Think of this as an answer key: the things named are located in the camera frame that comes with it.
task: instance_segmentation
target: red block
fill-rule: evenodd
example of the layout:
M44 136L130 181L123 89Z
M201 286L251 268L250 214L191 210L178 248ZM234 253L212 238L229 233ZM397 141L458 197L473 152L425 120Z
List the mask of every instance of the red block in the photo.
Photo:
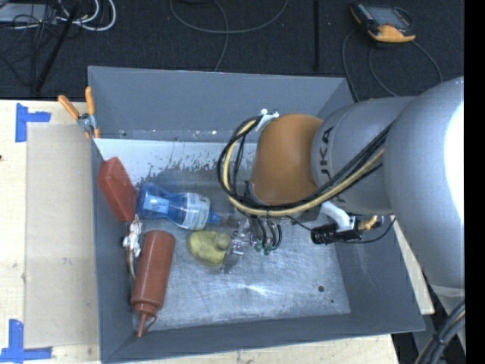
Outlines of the red block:
M98 185L118 221L135 218L136 189L118 157L103 162L98 173Z

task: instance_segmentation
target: black floor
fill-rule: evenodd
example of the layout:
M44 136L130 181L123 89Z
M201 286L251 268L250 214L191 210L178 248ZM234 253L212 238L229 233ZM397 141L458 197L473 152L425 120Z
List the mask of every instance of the black floor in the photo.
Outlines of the black floor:
M75 1L62 0L67 9ZM74 26L47 77L42 76L42 69L55 50L64 22L54 25L47 19L42 26L28 30L13 30L11 23L3 23L0 98L55 99L63 93L71 99L82 99L89 65L344 77L343 43L357 28L349 10L353 2L400 7L411 15L417 34L415 43L375 49L371 57L375 76L369 65L369 52L374 47L371 38L363 32L348 38L345 60L357 99L391 96L377 79L391 93L415 96L440 79L464 74L465 0L318 0L317 26L314 0L215 0L204 4L181 0L113 1L115 25L104 32ZM100 25L106 25L112 15L106 1L103 7ZM84 0L80 12L91 14L93 10L92 0ZM259 29L246 31L255 27ZM231 31L227 39L223 33L202 31L227 28ZM319 35L317 48L315 28ZM42 78L45 82L36 93L34 89Z

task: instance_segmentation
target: red squeeze bottle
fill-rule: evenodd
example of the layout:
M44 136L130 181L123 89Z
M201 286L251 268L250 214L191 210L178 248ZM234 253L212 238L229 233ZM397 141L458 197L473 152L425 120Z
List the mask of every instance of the red squeeze bottle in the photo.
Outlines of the red squeeze bottle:
M142 317L138 337L153 325L164 305L174 247L175 237L168 232L149 231L145 236L130 301L133 312ZM153 321L144 330L147 319Z

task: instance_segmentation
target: black device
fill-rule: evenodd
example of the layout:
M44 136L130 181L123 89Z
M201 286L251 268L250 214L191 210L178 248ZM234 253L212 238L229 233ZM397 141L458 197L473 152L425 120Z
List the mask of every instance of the black device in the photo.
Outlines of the black device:
M400 8L353 3L350 11L365 32L378 42L403 43L416 37L411 18Z

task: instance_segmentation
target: yellow object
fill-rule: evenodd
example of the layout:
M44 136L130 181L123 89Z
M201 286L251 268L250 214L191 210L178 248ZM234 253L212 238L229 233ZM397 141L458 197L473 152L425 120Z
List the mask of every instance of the yellow object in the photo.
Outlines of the yellow object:
M210 266L220 266L231 237L224 232L195 231L187 239L189 251L201 262Z

